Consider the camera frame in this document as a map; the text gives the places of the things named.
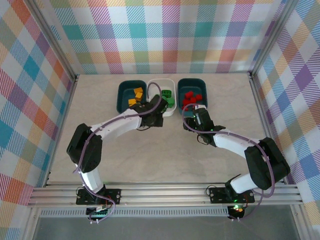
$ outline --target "purple cable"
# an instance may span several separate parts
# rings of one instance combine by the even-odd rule
[[[193,129],[192,127],[190,127],[190,126],[187,124],[187,122],[186,122],[186,120],[185,120],[185,109],[187,109],[189,106],[198,106],[198,104],[196,104],[196,103],[190,103],[190,104],[186,105],[186,106],[183,108],[183,110],[182,110],[182,121],[183,121],[184,125],[185,125],[188,129],[190,129],[191,131],[193,131],[193,132],[195,132],[195,133],[198,133],[198,134],[224,134],[224,135],[230,135],[230,136],[233,136],[233,137],[242,139],[242,140],[244,140],[244,141],[248,141],[249,143],[255,145],[255,146],[260,150],[260,152],[262,153],[263,157],[265,158],[266,164],[267,164],[267,166],[268,166],[268,170],[269,170],[269,172],[270,172],[270,177],[271,177],[271,191],[270,191],[270,193],[267,194],[267,195],[264,195],[264,191],[263,191],[263,190],[262,190],[261,193],[254,191],[256,194],[260,195],[261,198],[260,198],[258,204],[256,205],[256,207],[253,209],[253,211],[252,211],[249,215],[243,217],[243,219],[244,219],[244,218],[247,218],[248,216],[250,216],[252,213],[254,213],[254,212],[256,211],[256,209],[260,206],[263,198],[270,198],[270,197],[274,194],[274,192],[275,192],[275,176],[274,176],[274,172],[273,172],[273,170],[272,170],[272,167],[271,167],[271,164],[270,164],[270,161],[269,161],[269,158],[268,158],[267,154],[266,154],[265,151],[262,149],[262,147],[260,147],[259,144],[257,144],[256,142],[252,141],[251,139],[249,139],[249,138],[247,138],[247,137],[245,137],[245,136],[241,136],[241,135],[236,134],[236,133],[225,132],[225,131],[199,131],[199,130]]]
[[[111,119],[110,121],[107,121],[105,124],[101,125],[101,127],[98,127],[96,130],[94,130],[94,131],[89,135],[89,137],[86,139],[86,141],[85,141],[85,143],[84,143],[84,146],[83,146],[83,149],[82,149],[82,152],[81,152],[81,155],[80,155],[80,159],[79,159],[78,166],[77,166],[76,169],[73,171],[74,174],[75,174],[75,173],[78,173],[79,170],[80,170],[80,167],[81,167],[82,162],[83,162],[83,160],[84,160],[85,152],[86,152],[86,149],[87,149],[87,146],[88,146],[88,144],[89,144],[90,139],[91,139],[97,132],[99,132],[101,128],[105,128],[105,127],[108,126],[109,124],[112,124],[112,123],[114,123],[114,122],[116,122],[116,121],[118,121],[118,120],[120,120],[120,119],[137,117],[137,116],[143,116],[143,115],[152,113],[152,112],[159,106],[159,104],[160,104],[160,102],[161,102],[161,99],[162,99],[162,94],[161,94],[161,88],[160,88],[160,86],[159,86],[157,83],[155,83],[155,82],[150,82],[150,84],[148,85],[148,88],[147,88],[146,92],[147,92],[147,95],[149,95],[149,87],[150,87],[150,85],[152,85],[152,84],[156,85],[156,87],[159,89],[159,96],[160,96],[160,97],[159,97],[159,100],[158,100],[158,102],[156,103],[156,105],[155,105],[153,108],[151,108],[150,110],[145,111],[145,112],[136,113],[136,114],[131,114],[131,115],[126,115],[126,116],[119,116],[119,117],[116,117],[116,118],[114,118],[114,119]]]
[[[81,167],[81,165],[82,165],[82,162],[83,162],[83,160],[84,160],[86,148],[87,148],[87,146],[88,146],[88,144],[89,144],[90,139],[91,139],[98,131],[100,131],[101,128],[105,128],[105,127],[108,126],[109,124],[114,123],[115,121],[118,121],[118,120],[120,120],[120,119],[137,117],[137,116],[143,116],[143,115],[147,115],[147,114],[149,114],[149,113],[152,113],[152,112],[159,106],[159,104],[160,104],[160,102],[161,102],[161,100],[162,100],[161,88],[160,88],[160,86],[159,86],[157,83],[155,83],[155,82],[150,82],[150,84],[148,85],[147,90],[146,90],[146,92],[147,92],[147,97],[149,97],[149,86],[152,85],[152,84],[156,85],[156,87],[157,87],[158,90],[159,90],[159,100],[158,100],[158,102],[156,103],[156,105],[155,105],[153,108],[151,108],[150,110],[145,111],[145,112],[136,113],[136,114],[131,114],[131,115],[119,116],[119,117],[116,117],[116,118],[114,118],[114,119],[111,119],[110,121],[104,123],[101,127],[99,127],[99,128],[97,128],[96,130],[94,130],[94,131],[89,135],[89,137],[87,138],[87,140],[85,141],[84,146],[83,146],[83,149],[82,149],[82,152],[81,152],[81,156],[80,156],[79,163],[78,163],[76,169],[73,171],[73,173],[79,173],[80,178],[81,178],[81,181],[82,181],[82,184],[83,184],[83,186],[85,187],[85,189],[86,189],[89,193],[91,193],[92,195],[96,196],[97,198],[101,198],[101,199],[108,200],[108,201],[110,201],[110,202],[112,203],[112,205],[113,205],[113,208],[112,208],[111,212],[109,212],[106,216],[104,216],[104,217],[101,218],[100,220],[97,220],[97,221],[96,221],[97,224],[100,223],[101,221],[107,219],[107,218],[115,211],[116,203],[115,203],[115,201],[113,201],[111,198],[108,198],[108,197],[105,197],[105,196],[96,194],[95,192],[93,192],[93,191],[86,185],[84,178],[82,177],[81,173],[79,172],[80,167]]]

